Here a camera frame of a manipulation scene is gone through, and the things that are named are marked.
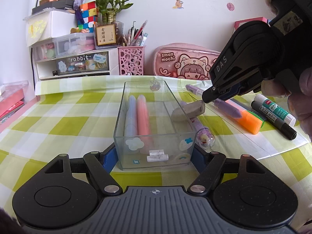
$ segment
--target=glue stick label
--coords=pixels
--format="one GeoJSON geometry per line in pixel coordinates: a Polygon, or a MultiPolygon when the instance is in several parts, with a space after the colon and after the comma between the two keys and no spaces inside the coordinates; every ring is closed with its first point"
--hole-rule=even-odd
{"type": "Polygon", "coordinates": [[[289,114],[289,112],[285,111],[283,108],[269,99],[265,100],[262,105],[266,108],[269,108],[271,112],[276,114],[276,116],[280,117],[282,120],[284,120],[285,117],[289,114]]]}

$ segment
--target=black marker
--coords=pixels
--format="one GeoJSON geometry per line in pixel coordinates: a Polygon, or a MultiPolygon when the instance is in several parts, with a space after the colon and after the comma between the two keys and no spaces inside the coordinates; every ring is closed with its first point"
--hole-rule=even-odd
{"type": "Polygon", "coordinates": [[[253,101],[252,109],[264,115],[271,124],[277,127],[282,132],[282,134],[286,136],[287,139],[293,140],[296,138],[297,132],[288,124],[286,124],[281,118],[272,113],[268,108],[262,106],[260,102],[253,101]]]}

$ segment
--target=purple pen cap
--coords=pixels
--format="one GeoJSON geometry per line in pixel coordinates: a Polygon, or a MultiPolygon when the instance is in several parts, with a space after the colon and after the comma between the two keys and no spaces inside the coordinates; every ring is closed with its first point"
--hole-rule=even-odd
{"type": "Polygon", "coordinates": [[[213,104],[222,112],[234,119],[240,119],[242,117],[241,111],[229,103],[217,98],[213,104]]]}

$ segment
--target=purple tassel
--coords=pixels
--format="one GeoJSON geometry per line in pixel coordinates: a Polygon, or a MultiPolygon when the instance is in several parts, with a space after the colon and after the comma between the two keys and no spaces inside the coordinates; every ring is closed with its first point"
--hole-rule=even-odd
{"type": "Polygon", "coordinates": [[[81,11],[75,10],[75,12],[76,12],[76,19],[77,19],[78,25],[83,25],[85,23],[85,21],[83,20],[81,11]]]}

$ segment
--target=green and white tablecloth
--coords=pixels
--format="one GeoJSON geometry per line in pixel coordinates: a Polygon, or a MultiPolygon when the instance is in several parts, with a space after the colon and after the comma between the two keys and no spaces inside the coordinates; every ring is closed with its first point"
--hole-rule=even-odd
{"type": "MultiPolygon", "coordinates": [[[[194,81],[156,76],[99,76],[49,80],[37,83],[35,93],[40,102],[0,133],[0,207],[10,215],[12,196],[32,175],[56,155],[67,153],[71,158],[90,151],[103,151],[113,142],[124,82],[165,80],[177,100],[195,101],[185,90],[190,83],[208,88],[210,81],[194,81]]],[[[250,103],[254,94],[236,97],[250,103]]],[[[273,99],[287,108],[285,99],[273,99]]],[[[216,136],[212,150],[239,158],[248,153],[289,185],[299,198],[293,227],[299,228],[312,218],[312,145],[309,137],[296,124],[297,138],[285,139],[269,123],[257,135],[251,135],[224,117],[212,104],[199,119],[216,136]]],[[[197,177],[193,165],[121,171],[117,164],[111,172],[125,189],[134,186],[188,187],[197,177]]],[[[81,174],[75,177],[85,179],[81,174]]]]}

